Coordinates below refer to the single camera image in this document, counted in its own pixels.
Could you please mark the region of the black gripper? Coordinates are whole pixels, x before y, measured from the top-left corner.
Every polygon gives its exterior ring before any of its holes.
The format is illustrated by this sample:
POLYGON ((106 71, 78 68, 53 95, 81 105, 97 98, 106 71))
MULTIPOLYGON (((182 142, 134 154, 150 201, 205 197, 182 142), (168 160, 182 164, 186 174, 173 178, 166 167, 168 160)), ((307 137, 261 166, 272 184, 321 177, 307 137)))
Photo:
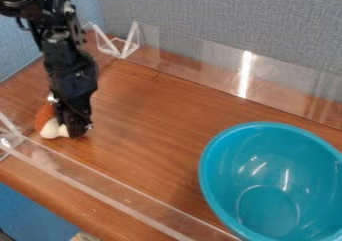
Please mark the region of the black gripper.
POLYGON ((94 127, 90 101, 98 90, 98 64, 82 51, 74 63, 54 64, 47 70, 54 97, 59 101, 54 103, 59 134, 78 138, 94 127))

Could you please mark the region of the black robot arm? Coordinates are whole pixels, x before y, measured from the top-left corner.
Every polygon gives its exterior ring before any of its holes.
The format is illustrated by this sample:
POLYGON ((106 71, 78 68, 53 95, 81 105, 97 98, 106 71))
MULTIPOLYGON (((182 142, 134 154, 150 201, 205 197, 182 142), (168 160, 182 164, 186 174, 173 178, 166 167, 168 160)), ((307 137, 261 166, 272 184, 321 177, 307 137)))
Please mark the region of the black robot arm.
POLYGON ((83 50, 86 31, 71 0, 0 0, 0 14, 17 19, 33 34, 45 56, 50 80, 49 103, 37 118, 42 137, 78 138, 93 129, 91 96, 99 68, 83 50))

